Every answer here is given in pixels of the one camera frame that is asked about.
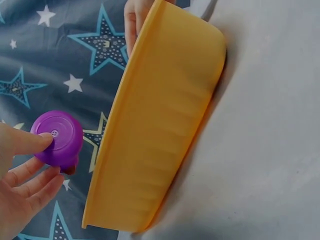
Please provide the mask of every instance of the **blue fabric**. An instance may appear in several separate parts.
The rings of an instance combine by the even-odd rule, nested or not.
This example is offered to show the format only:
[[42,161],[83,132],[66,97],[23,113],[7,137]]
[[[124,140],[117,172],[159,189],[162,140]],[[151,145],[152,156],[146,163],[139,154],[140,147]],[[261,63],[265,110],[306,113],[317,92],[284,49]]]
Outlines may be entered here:
[[[128,56],[125,0],[0,0],[0,121],[29,131],[41,114],[71,113],[84,128],[75,175],[16,238],[116,240],[81,228],[92,171]],[[179,0],[188,7],[190,0]],[[18,156],[17,166],[28,156]]]

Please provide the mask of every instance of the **yellow bowl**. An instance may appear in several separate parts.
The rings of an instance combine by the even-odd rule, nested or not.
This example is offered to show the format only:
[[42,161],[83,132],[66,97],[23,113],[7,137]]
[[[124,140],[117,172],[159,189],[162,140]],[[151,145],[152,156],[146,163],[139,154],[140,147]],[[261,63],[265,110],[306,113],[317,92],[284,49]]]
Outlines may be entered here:
[[116,94],[82,227],[141,232],[188,151],[225,63],[223,34],[155,0]]

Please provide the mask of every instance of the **purple toy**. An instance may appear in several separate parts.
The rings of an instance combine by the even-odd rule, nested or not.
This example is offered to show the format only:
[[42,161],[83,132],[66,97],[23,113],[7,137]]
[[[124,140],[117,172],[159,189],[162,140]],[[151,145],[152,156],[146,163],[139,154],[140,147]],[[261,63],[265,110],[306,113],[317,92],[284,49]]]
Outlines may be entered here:
[[61,167],[63,173],[74,173],[83,145],[83,129],[77,120],[63,111],[49,111],[34,122],[30,132],[37,135],[51,133],[53,136],[52,144],[35,154],[40,161]]

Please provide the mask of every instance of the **hand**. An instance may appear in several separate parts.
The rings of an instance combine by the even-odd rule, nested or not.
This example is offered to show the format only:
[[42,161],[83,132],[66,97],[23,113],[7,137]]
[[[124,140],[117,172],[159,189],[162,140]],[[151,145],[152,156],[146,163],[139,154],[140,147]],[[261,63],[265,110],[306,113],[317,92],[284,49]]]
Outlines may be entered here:
[[0,123],[0,239],[11,240],[58,193],[64,177],[59,167],[43,166],[36,157],[8,171],[15,155],[30,155],[46,149],[50,133],[34,135]]
[[[147,14],[155,0],[127,0],[124,6],[124,31],[127,54],[130,57],[137,36],[146,20]],[[166,0],[176,4],[176,0]]]

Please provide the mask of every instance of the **small hole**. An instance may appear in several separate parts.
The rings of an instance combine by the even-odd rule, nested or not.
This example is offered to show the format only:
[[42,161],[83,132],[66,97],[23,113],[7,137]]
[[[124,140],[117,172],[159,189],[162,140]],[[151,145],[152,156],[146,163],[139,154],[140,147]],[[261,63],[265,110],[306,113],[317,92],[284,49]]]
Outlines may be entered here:
[[52,137],[56,138],[56,137],[58,137],[59,132],[57,130],[52,130],[51,135],[52,135]]

